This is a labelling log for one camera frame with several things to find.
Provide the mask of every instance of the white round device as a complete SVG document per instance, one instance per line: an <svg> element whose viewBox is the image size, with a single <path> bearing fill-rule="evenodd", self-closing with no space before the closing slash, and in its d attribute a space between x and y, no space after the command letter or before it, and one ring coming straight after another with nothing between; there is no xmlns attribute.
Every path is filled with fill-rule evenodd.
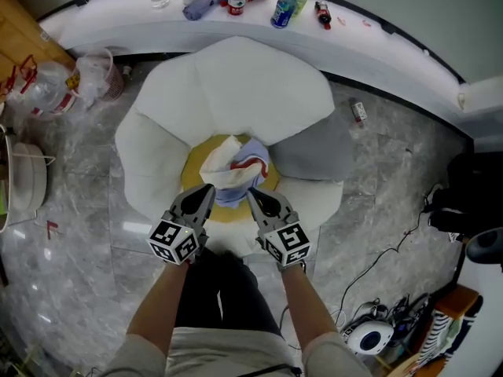
<svg viewBox="0 0 503 377"><path fill-rule="evenodd" d="M390 342L393 327L383 321L366 321L348 328L344 334L347 336L347 345L354 352L377 355Z"/></svg>

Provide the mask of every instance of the red bottle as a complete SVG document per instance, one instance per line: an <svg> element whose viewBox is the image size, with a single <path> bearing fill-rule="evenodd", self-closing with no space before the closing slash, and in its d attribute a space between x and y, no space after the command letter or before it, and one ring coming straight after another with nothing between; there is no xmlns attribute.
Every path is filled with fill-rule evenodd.
<svg viewBox="0 0 503 377"><path fill-rule="evenodd" d="M314 8L316 9L316 16L318 21L323 25L325 29L330 29L330 21L332 17L330 16L329 8L324 2L315 2Z"/></svg>

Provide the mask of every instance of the blue cloth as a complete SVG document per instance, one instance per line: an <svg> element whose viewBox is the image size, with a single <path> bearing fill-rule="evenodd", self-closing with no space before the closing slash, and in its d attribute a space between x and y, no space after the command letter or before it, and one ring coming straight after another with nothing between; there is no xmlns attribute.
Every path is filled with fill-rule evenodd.
<svg viewBox="0 0 503 377"><path fill-rule="evenodd" d="M183 9L183 15L187 20L199 20L213 5L227 0L196 0Z"/></svg>
<svg viewBox="0 0 503 377"><path fill-rule="evenodd" d="M266 165L269 165L269 153L267 148L264 147L259 141L252 138L247 142L241 150L234 156L233 162L244 163L251 157L259 157ZM230 207L236 209L239 203L246 198L246 192L250 187L257 187L262 184L266 179L262 176L262 172L259 175L251 179L249 182L244 183L240 187L236 188L224 188L222 190L216 190L215 201L220 207Z"/></svg>

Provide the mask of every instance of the white shirt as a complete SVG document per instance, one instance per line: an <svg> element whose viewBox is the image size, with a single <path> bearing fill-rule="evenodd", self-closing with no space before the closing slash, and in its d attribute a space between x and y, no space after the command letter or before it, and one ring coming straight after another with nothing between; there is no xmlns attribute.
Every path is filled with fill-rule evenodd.
<svg viewBox="0 0 503 377"><path fill-rule="evenodd" d="M339 334L319 336L303 351L306 377L370 377ZM138 335L127 335L105 372L112 377L238 377L278 364L294 365L282 337L269 332L175 328L169 356ZM293 376L288 370L267 376Z"/></svg>

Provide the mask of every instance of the white wall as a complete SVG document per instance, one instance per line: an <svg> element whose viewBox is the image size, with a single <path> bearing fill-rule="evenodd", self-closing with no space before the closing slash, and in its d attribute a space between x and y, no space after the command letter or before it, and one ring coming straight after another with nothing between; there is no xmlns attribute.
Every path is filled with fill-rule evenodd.
<svg viewBox="0 0 503 377"><path fill-rule="evenodd" d="M474 144L475 152L503 152L503 134L476 138Z"/></svg>
<svg viewBox="0 0 503 377"><path fill-rule="evenodd" d="M470 137L498 139L503 137L503 108L498 110L473 112L460 123Z"/></svg>
<svg viewBox="0 0 503 377"><path fill-rule="evenodd" d="M20 0L40 16L70 0ZM467 82L503 74L503 0L346 0L399 26Z"/></svg>
<svg viewBox="0 0 503 377"><path fill-rule="evenodd" d="M458 283L478 291L484 303L470 332L440 377L491 377L503 361L501 267L475 264L466 259Z"/></svg>

